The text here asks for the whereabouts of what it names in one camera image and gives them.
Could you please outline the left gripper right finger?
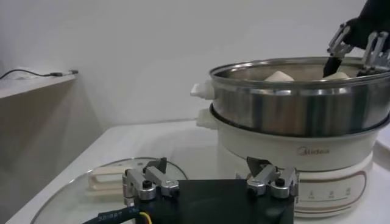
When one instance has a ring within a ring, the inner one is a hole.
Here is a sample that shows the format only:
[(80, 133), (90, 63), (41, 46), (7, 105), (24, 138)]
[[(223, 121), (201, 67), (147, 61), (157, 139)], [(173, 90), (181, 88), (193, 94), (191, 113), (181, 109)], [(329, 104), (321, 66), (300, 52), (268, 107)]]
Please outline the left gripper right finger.
[(266, 159), (247, 157), (250, 177), (246, 184), (254, 195), (270, 193), (274, 198), (287, 199), (299, 195), (299, 173), (295, 167), (279, 168)]

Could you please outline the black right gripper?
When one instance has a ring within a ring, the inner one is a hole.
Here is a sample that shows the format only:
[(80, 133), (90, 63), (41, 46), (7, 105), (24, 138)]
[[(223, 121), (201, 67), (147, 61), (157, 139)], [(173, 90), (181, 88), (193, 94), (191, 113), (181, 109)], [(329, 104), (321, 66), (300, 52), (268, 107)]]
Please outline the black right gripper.
[(352, 46), (364, 49), (357, 76), (389, 72), (389, 0), (367, 0), (358, 17), (340, 25), (328, 44), (323, 78), (338, 71)]

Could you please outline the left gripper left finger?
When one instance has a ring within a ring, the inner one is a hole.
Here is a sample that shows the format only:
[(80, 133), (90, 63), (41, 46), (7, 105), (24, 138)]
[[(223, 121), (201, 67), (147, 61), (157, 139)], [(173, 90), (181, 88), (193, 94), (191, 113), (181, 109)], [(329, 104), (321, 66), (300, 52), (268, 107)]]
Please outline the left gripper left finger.
[(159, 195), (177, 198), (180, 193), (179, 181), (167, 176), (166, 158), (150, 161), (141, 170), (126, 169), (122, 175), (124, 201), (152, 201)]

